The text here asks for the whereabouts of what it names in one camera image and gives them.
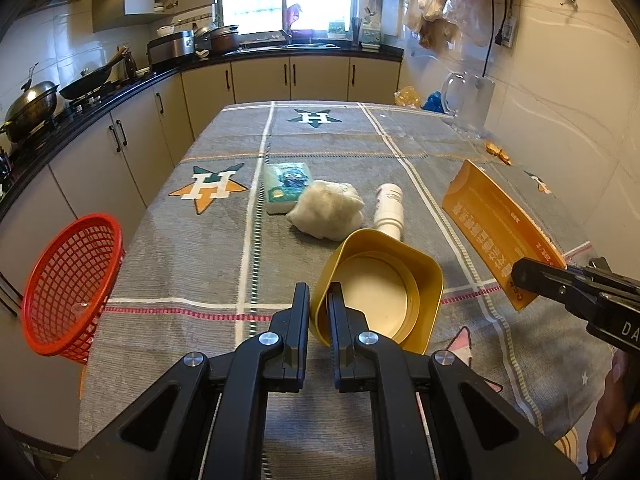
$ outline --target stove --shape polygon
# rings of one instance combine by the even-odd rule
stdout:
[[[65,108],[56,116],[45,120],[38,128],[32,131],[23,142],[12,144],[10,161],[12,166],[20,166],[27,162],[49,140],[73,121],[78,120],[103,102],[113,98],[123,88],[137,83],[136,80],[107,81],[100,88],[83,95],[81,98],[67,102]]]

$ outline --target white plastic bottle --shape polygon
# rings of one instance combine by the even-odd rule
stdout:
[[[376,191],[376,213],[373,227],[399,240],[404,229],[402,189],[396,184],[383,184]]]

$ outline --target kitchen counter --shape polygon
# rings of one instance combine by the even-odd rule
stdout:
[[[194,60],[177,68],[148,75],[128,84],[109,96],[107,99],[104,99],[100,105],[92,107],[85,112],[78,114],[61,114],[57,118],[58,126],[52,132],[43,132],[40,135],[42,140],[37,139],[36,142],[33,142],[34,147],[30,148],[28,153],[21,153],[20,157],[16,160],[13,160],[12,157],[12,162],[14,163],[14,168],[12,169],[14,183],[2,198],[0,198],[0,221],[4,218],[12,204],[24,191],[30,181],[33,180],[34,177],[73,139],[117,106],[176,73],[237,60],[281,56],[343,56],[366,57],[397,62],[402,61],[402,49],[392,46],[382,45],[379,52],[368,52],[362,49],[352,48],[351,43],[348,41],[322,42],[322,44],[327,43],[339,45],[339,48],[323,48],[321,46],[309,48],[300,47],[298,46],[299,44],[286,46],[282,44],[282,42],[278,44],[268,42],[252,45],[252,47],[244,47],[229,54],[225,54],[224,56]]]

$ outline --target table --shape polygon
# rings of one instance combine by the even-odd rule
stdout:
[[[595,256],[537,176],[490,156],[481,140],[461,136],[437,114],[339,102],[225,108],[175,168],[127,251],[88,362],[80,444],[183,354],[233,350],[289,306],[296,282],[314,286],[338,244],[264,213],[264,164],[285,161],[306,162],[314,178],[353,184],[366,226],[376,188],[398,184],[405,242],[435,258],[445,276],[428,352],[452,349],[550,440],[563,436],[599,394],[610,348],[546,298],[513,310],[438,206],[466,158],[568,260],[584,265]],[[195,200],[199,189],[216,189],[216,198],[205,192]],[[303,391],[270,397],[265,478],[374,477],[368,396],[334,390],[331,366],[328,349],[311,338]]]

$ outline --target electrical cord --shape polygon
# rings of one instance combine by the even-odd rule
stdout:
[[[491,0],[491,38],[489,39],[489,48],[486,50],[486,58],[484,58],[484,68],[482,69],[482,77],[486,74],[486,66],[489,63],[489,54],[491,54],[491,46],[494,44],[494,29],[495,29],[495,5],[494,0]]]
[[[498,34],[495,35],[495,44],[502,45],[502,32],[504,30],[504,22],[507,21],[507,0],[504,0],[504,16],[502,17],[502,23],[498,29]]]

